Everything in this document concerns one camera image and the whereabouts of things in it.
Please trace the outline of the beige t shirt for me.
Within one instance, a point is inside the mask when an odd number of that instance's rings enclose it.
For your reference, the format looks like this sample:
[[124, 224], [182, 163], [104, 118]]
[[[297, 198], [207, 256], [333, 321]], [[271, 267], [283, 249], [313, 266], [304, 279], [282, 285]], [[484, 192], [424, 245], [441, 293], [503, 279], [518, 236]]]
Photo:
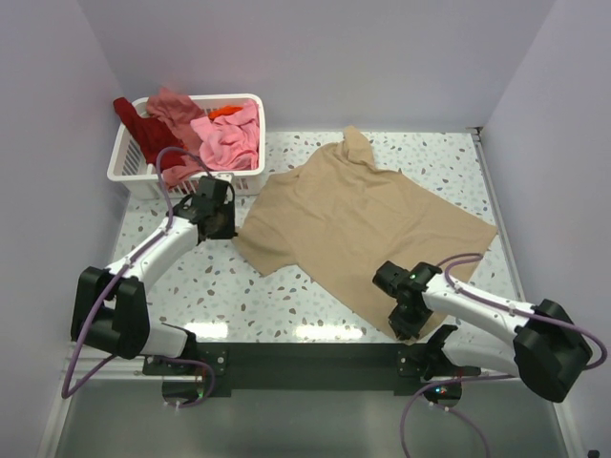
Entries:
[[496, 229], [374, 164], [369, 140], [347, 127], [307, 162], [274, 174], [234, 244], [261, 275], [299, 266], [330, 295], [388, 337], [392, 298], [372, 282], [388, 260], [406, 269], [484, 253]]

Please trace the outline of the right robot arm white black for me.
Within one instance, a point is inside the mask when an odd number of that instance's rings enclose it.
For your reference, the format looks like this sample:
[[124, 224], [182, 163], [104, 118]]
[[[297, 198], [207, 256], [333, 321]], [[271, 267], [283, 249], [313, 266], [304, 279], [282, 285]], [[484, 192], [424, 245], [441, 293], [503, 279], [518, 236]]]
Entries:
[[486, 371], [520, 379], [539, 397], [561, 403], [593, 357], [593, 341], [557, 302], [504, 299], [459, 281], [452, 268], [473, 262], [456, 255], [411, 270], [386, 261], [372, 282], [393, 298], [389, 324], [423, 380]]

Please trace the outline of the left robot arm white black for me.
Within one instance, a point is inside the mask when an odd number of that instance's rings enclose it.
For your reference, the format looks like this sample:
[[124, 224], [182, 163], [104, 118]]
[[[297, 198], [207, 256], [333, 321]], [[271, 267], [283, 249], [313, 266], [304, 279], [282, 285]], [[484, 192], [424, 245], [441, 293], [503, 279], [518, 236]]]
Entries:
[[163, 358], [187, 374], [200, 358], [195, 334], [154, 323], [147, 294], [183, 255], [208, 240], [233, 239], [235, 191], [216, 177], [201, 177], [196, 191], [169, 207], [158, 228], [127, 255], [104, 268], [89, 267], [77, 282], [71, 338], [125, 360]]

